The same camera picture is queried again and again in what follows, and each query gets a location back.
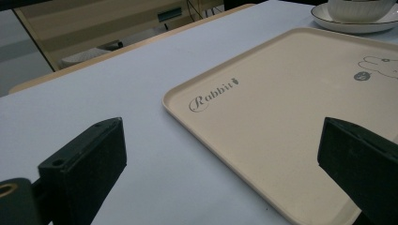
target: saucer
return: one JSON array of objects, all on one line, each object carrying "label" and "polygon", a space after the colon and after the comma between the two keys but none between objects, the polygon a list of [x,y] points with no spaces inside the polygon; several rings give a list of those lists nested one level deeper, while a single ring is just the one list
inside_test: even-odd
[{"label": "saucer", "polygon": [[328,3],[313,7],[311,10],[314,21],[329,30],[346,34],[366,34],[392,29],[398,25],[398,4],[395,4],[389,13],[376,22],[344,23],[335,22],[329,15]]}]

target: rabbit logo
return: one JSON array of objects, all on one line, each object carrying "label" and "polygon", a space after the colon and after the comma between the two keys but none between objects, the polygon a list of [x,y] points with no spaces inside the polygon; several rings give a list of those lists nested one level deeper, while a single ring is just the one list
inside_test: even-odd
[{"label": "rabbit logo", "polygon": [[[358,66],[398,80],[398,60],[366,56],[358,63]],[[354,79],[360,82],[367,81],[371,78],[371,74],[371,72],[362,71],[357,73]]]}]

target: plastic tray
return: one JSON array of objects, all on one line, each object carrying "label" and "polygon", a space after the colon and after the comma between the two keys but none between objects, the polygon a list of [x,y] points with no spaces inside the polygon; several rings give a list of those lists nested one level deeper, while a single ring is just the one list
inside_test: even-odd
[{"label": "plastic tray", "polygon": [[318,166],[324,118],[398,133],[398,46],[291,30],[170,90],[163,105],[297,224],[352,224],[359,208]]}]

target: screw hole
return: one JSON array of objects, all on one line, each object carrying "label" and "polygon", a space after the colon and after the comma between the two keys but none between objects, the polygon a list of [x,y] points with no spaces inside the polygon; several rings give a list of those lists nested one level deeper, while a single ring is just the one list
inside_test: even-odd
[{"label": "screw hole", "polygon": [[0,198],[12,193],[17,187],[18,185],[16,184],[4,184],[0,186]]},{"label": "screw hole", "polygon": [[53,162],[53,166],[60,166],[62,164],[64,164],[64,159],[58,159]]}]

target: white table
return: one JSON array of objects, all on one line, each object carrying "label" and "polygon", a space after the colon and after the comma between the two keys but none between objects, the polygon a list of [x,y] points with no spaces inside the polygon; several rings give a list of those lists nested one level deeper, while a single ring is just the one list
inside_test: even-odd
[{"label": "white table", "polygon": [[[98,121],[124,120],[128,166],[93,224],[288,224],[161,105],[163,95],[279,34],[317,27],[271,0],[0,98],[0,180],[37,166]],[[398,43],[398,28],[366,38]]]}]

